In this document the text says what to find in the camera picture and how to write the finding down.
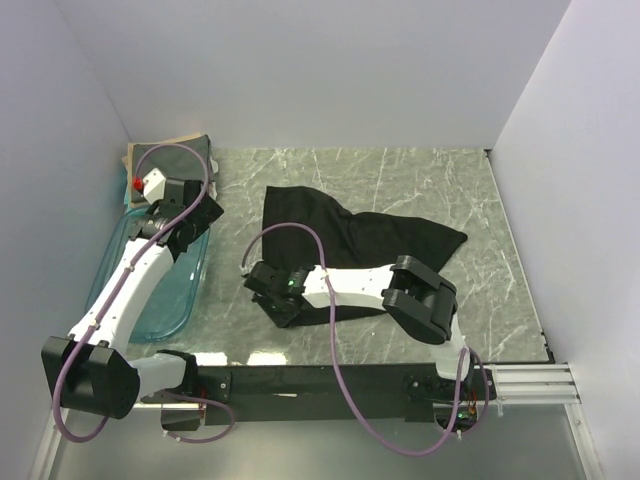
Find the black t-shirt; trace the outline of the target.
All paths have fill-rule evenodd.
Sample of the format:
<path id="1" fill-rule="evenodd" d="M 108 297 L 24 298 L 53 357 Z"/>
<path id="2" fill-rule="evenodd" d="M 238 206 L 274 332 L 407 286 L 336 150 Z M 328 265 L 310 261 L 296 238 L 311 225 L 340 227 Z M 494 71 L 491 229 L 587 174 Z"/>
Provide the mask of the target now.
<path id="1" fill-rule="evenodd" d="M 468 240 L 462 231 L 419 217 L 385 213 L 352 213 L 330 195 L 306 186 L 267 186 L 262 229 L 280 223 L 299 223 L 316 232 L 324 246 L 326 265 L 336 269 L 364 269 L 393 264 L 409 255 L 435 272 Z M 262 237 L 262 259 L 272 268 L 291 272 L 319 265 L 312 236 L 299 228 L 280 228 Z M 267 313 L 278 328 L 329 323 L 329 307 L 303 311 L 287 324 Z M 381 315 L 363 307 L 337 307 L 337 321 Z"/>

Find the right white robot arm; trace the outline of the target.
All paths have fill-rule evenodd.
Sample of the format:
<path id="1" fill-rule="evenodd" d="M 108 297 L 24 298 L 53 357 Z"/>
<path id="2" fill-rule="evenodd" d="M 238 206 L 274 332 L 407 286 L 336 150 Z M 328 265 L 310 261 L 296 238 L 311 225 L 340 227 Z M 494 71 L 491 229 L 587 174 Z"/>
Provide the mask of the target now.
<path id="1" fill-rule="evenodd" d="M 264 261 L 245 276 L 252 300 L 279 328 L 319 322 L 334 305 L 336 316 L 385 312 L 412 339 L 429 347 L 444 395 L 460 399 L 474 386 L 466 341 L 458 324 L 456 287 L 417 259 L 365 269 L 321 265 L 287 271 Z"/>

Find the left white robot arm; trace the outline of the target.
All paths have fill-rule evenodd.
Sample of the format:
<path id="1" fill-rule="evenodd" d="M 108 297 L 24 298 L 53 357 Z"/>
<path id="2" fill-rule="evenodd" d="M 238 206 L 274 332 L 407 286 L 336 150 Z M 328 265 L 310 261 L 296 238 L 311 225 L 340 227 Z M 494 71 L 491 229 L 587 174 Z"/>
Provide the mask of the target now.
<path id="1" fill-rule="evenodd" d="M 223 212 L 203 182 L 167 180 L 133 224 L 94 304 L 65 337 L 51 336 L 42 348 L 56 408 L 122 419 L 140 398 L 161 390 L 179 402 L 197 395 L 194 355 L 163 350 L 129 362 L 123 352 L 158 283 Z"/>

